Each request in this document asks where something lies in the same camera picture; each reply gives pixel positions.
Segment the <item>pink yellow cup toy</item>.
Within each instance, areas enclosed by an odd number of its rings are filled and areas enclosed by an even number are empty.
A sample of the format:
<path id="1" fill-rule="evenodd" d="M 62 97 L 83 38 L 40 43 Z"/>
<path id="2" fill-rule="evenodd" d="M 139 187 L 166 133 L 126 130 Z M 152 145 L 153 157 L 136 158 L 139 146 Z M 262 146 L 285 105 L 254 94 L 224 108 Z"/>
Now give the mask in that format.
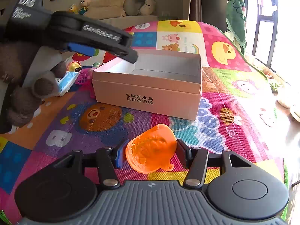
<path id="1" fill-rule="evenodd" d="M 68 72 L 80 72 L 82 70 L 82 66 L 78 61 L 72 61 L 67 65 Z"/>

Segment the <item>blue white tissue pack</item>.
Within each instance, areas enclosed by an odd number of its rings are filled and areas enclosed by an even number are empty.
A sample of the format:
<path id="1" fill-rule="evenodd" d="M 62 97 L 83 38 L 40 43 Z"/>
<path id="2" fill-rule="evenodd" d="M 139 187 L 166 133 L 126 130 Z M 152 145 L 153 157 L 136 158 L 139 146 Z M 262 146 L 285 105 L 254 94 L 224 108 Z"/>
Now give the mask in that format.
<path id="1" fill-rule="evenodd" d="M 78 72 L 66 71 L 63 78 L 56 78 L 55 81 L 58 86 L 58 92 L 56 93 L 56 96 L 61 97 L 67 93 L 71 86 L 75 83 L 78 75 Z"/>

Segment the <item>orange pumpkin toy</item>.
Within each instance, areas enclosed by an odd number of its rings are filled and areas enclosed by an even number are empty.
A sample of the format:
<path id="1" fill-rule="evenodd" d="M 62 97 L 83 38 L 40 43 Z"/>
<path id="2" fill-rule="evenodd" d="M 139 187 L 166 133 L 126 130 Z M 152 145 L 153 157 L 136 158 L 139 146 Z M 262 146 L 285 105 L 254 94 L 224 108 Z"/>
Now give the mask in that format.
<path id="1" fill-rule="evenodd" d="M 126 146 L 126 159 L 137 172 L 172 171 L 170 159 L 176 152 L 176 137 L 170 127 L 159 123 L 135 137 Z"/>

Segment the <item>pink plastic basket toy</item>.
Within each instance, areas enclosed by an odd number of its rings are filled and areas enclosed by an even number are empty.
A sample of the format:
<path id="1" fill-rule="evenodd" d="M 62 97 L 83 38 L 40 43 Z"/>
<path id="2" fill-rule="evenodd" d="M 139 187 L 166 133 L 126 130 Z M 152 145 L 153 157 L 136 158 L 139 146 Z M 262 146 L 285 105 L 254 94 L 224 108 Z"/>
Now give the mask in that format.
<path id="1" fill-rule="evenodd" d="M 91 81 L 92 79 L 92 71 L 94 70 L 93 67 L 87 67 L 85 69 L 82 69 L 78 73 L 78 77 L 75 80 L 76 85 L 84 85 Z"/>

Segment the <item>beige sofa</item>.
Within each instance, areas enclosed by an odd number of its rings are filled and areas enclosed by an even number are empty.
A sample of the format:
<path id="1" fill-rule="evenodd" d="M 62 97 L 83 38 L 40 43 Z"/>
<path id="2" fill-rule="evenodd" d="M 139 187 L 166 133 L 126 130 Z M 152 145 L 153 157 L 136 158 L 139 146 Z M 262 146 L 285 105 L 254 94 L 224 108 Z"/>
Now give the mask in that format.
<path id="1" fill-rule="evenodd" d="M 100 20 L 100 22 L 107 23 L 119 29 L 126 29 L 128 27 L 132 27 L 144 23 L 150 23 L 153 21 L 158 21 L 158 17 L 155 15 L 137 15 L 137 16 L 107 18 L 107 19 Z"/>

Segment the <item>folded beige blanket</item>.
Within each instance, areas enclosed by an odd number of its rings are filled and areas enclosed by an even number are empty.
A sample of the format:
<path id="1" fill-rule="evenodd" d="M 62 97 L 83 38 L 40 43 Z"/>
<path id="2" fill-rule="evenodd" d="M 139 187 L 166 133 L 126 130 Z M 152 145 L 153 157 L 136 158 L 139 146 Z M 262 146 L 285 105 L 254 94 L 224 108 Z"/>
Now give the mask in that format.
<path id="1" fill-rule="evenodd" d="M 125 0 L 92 0 L 84 16 L 95 20 L 126 17 Z"/>

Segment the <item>grey neck pillow plush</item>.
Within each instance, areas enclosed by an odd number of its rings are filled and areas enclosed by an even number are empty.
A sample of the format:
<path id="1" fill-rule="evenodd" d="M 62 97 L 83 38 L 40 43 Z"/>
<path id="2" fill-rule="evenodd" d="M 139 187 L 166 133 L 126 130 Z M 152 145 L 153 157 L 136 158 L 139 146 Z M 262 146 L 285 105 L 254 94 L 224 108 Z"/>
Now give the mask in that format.
<path id="1" fill-rule="evenodd" d="M 155 0 L 125 0 L 124 11 L 128 16 L 148 16 L 156 10 Z"/>

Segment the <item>cartoon boy doll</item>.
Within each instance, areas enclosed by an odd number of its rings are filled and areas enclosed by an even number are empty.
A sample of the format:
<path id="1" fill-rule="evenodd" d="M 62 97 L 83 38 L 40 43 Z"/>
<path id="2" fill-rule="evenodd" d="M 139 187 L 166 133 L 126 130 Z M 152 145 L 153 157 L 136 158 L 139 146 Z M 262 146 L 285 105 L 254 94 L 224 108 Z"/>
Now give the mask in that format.
<path id="1" fill-rule="evenodd" d="M 74 13 L 74 14 L 79 14 L 79 15 L 84 15 L 87 12 L 87 10 L 89 9 L 90 3 L 91 3 L 91 0 L 81 0 L 79 3 L 79 6 L 77 6 L 76 4 L 72 4 L 69 7 L 68 12 Z"/>

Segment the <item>colourful cartoon play mat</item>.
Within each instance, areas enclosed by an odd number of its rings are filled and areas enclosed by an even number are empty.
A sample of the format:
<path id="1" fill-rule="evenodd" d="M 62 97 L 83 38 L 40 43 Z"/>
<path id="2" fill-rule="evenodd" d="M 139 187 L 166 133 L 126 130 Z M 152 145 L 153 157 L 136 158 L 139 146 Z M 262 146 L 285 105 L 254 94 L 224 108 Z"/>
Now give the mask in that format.
<path id="1" fill-rule="evenodd" d="M 282 183 L 287 170 L 282 155 L 271 150 L 269 132 L 276 110 L 266 77 L 253 69 L 225 34 L 212 25 L 170 20 L 129 27 L 135 49 L 170 50 L 201 56 L 202 90 L 194 121 L 109 106 L 105 115 L 87 114 L 97 105 L 86 86 L 74 85 L 51 97 L 22 128 L 1 135 L 1 210 L 16 223 L 17 185 L 75 147 L 85 152 L 132 139 L 163 123 L 191 147 L 219 153 L 229 148 L 257 164 Z"/>

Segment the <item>pink cardboard box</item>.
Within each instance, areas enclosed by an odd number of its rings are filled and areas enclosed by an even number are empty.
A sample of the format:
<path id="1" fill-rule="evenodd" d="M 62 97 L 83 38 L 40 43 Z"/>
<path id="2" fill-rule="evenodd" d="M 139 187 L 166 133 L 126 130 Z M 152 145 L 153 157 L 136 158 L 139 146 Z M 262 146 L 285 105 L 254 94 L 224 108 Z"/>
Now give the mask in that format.
<path id="1" fill-rule="evenodd" d="M 100 103 L 187 120 L 200 105 L 201 56 L 166 50 L 137 50 L 134 64 L 119 57 L 93 71 Z"/>

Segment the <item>green hanging towel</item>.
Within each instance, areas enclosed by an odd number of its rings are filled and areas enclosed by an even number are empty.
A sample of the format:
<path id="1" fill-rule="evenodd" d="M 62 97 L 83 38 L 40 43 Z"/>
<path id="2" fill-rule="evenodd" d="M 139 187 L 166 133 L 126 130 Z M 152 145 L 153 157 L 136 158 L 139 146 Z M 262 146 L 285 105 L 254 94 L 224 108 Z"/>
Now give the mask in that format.
<path id="1" fill-rule="evenodd" d="M 244 55 L 247 46 L 246 22 L 247 17 L 244 1 L 229 0 L 226 7 L 227 30 L 242 55 Z"/>

